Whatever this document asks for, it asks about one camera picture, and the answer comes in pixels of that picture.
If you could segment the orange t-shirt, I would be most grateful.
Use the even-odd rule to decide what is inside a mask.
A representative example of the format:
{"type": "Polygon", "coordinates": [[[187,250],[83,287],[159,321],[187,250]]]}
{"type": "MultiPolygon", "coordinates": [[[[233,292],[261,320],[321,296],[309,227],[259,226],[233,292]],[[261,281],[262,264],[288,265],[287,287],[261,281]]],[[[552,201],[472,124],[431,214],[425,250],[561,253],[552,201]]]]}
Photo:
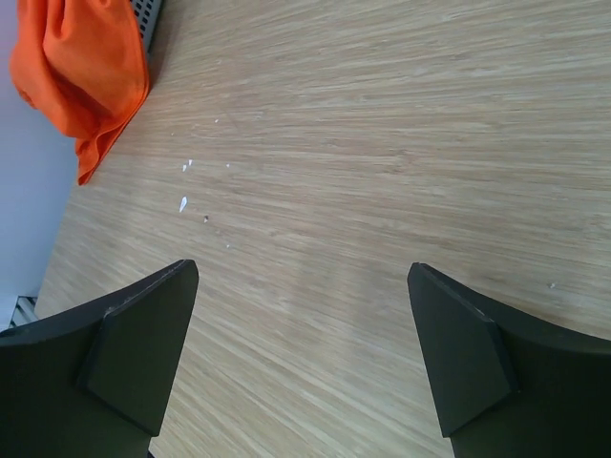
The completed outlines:
{"type": "Polygon", "coordinates": [[[74,139],[87,184],[150,89],[128,1],[19,1],[9,70],[19,95],[74,139]]]}

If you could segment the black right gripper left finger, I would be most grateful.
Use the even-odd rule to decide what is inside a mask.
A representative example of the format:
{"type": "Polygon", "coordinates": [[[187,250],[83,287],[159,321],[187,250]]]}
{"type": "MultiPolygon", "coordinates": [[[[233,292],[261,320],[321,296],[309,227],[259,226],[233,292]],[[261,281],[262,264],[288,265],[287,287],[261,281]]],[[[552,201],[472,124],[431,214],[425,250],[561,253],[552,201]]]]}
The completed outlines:
{"type": "Polygon", "coordinates": [[[5,457],[146,457],[160,433],[199,284],[179,260],[1,335],[5,457]]]}

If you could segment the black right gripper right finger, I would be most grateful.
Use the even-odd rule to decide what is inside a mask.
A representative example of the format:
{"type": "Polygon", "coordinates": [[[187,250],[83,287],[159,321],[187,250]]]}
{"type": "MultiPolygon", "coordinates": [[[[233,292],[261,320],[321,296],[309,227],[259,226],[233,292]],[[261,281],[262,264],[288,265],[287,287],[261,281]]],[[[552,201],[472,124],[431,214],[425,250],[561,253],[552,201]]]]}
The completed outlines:
{"type": "Polygon", "coordinates": [[[425,263],[407,284],[456,457],[607,457],[610,342],[488,298],[425,263]]]}

